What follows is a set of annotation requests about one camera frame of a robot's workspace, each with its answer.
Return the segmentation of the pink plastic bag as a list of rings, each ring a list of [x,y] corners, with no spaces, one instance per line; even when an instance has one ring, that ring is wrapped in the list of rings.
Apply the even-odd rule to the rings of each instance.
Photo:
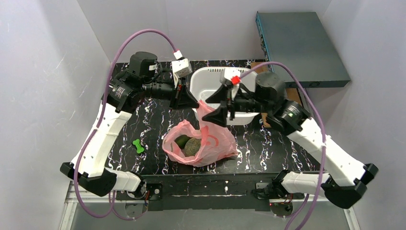
[[[199,129],[195,129],[188,120],[179,122],[172,127],[162,141],[162,149],[171,161],[194,167],[203,167],[224,158],[238,155],[235,136],[226,127],[221,127],[202,120],[204,115],[214,111],[200,100],[197,111]],[[200,140],[200,148],[194,156],[185,156],[186,150],[181,149],[175,139],[181,135]]]

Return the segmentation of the green fake melon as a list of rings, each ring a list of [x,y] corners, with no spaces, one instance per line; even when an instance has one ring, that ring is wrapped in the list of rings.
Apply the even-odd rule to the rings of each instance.
[[[185,157],[195,156],[201,148],[201,139],[191,138],[189,139],[184,147]]]

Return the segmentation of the fake green avocado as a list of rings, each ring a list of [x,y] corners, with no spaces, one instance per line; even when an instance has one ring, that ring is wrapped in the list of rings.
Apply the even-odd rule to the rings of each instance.
[[[185,148],[186,143],[191,139],[191,137],[187,135],[180,135],[175,139],[175,143],[178,145],[178,147],[182,150]]]

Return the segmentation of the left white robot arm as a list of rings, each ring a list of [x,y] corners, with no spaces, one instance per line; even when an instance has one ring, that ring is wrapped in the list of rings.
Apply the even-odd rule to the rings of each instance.
[[[145,98],[167,100],[171,110],[198,108],[186,85],[192,71],[190,63],[179,50],[174,57],[172,79],[159,81],[167,69],[161,67],[156,55],[138,51],[131,56],[128,67],[110,80],[88,140],[72,161],[61,165],[61,173],[97,196],[112,191],[128,191],[135,196],[146,193],[146,182],[139,174],[106,168],[105,162],[119,133]]]

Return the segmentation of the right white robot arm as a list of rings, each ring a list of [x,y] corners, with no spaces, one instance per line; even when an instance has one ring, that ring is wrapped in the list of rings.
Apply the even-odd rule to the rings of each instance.
[[[239,76],[223,75],[217,91],[205,101],[217,108],[203,121],[225,127],[237,112],[266,113],[270,126],[311,154],[325,172],[322,175],[281,171],[265,188],[257,192],[264,198],[303,193],[326,197],[340,208],[350,208],[365,194],[367,184],[378,168],[362,163],[322,134],[319,123],[297,102],[285,98],[285,83],[273,72],[255,77],[255,89],[249,91]]]

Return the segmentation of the white plastic basin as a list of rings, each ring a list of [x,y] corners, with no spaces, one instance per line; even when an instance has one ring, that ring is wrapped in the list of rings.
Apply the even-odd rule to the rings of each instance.
[[[220,78],[226,69],[238,70],[240,73],[249,71],[248,68],[238,67],[203,67],[196,70],[191,76],[189,86],[189,90],[195,99],[205,101],[209,96],[215,93],[221,86]],[[258,113],[236,112],[233,120],[230,120],[230,115],[227,116],[227,125],[247,125],[251,123],[257,115]]]

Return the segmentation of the black marble mat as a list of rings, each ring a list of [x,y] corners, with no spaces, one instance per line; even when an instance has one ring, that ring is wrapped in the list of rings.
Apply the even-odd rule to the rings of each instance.
[[[302,147],[280,133],[264,128],[261,116],[245,126],[230,126],[235,136],[238,155],[196,168],[171,161],[161,144],[167,132],[179,122],[188,120],[194,128],[198,121],[194,112],[169,110],[168,102],[147,99],[122,129],[113,145],[105,166],[142,175],[198,173],[278,173],[316,171],[319,163]],[[145,151],[137,154],[132,141],[140,139]]]

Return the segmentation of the wooden board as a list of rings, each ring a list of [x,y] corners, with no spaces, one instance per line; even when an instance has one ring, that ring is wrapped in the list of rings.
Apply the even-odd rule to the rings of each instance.
[[[250,68],[253,69],[256,66],[259,66],[260,64],[261,64],[261,62],[252,62],[250,64]],[[268,66],[261,66],[261,67],[258,67],[257,69],[255,69],[255,72],[258,73],[258,74],[260,74],[262,72],[267,72],[267,71],[269,71]],[[303,106],[300,94],[299,94],[297,89],[295,89],[295,88],[286,88],[285,89],[285,96],[287,97],[288,100],[295,101],[295,102],[299,103],[301,106]],[[267,117],[266,113],[261,113],[261,120],[260,120],[261,124],[262,124],[262,126],[264,128],[270,128],[271,126],[266,121],[266,117]]]

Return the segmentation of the green bone toy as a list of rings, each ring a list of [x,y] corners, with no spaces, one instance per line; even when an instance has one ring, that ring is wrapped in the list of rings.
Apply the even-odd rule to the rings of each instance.
[[[145,151],[144,147],[141,145],[140,139],[132,141],[132,145],[135,147],[137,154],[142,154]]]

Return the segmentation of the grey metal box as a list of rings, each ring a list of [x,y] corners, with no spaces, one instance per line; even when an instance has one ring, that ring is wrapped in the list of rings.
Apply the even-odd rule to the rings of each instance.
[[[258,12],[266,61],[286,65],[303,88],[339,88],[350,76],[316,12]]]

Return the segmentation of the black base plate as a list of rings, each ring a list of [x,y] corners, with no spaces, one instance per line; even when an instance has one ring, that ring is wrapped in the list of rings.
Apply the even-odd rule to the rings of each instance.
[[[273,173],[144,175],[148,210],[253,209],[270,211],[267,200],[252,193],[269,185]]]

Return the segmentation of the aluminium frame rail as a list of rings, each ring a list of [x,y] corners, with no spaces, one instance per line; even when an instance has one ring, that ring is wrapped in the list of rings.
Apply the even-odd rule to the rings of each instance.
[[[61,230],[282,230],[288,218],[272,212],[251,209],[226,210],[164,210],[143,212],[141,201],[118,201],[119,215],[136,220],[122,220],[115,214],[104,218],[88,215],[77,201],[74,187],[69,186],[65,199]],[[304,230],[359,230],[360,225],[351,209],[340,209],[319,198]]]

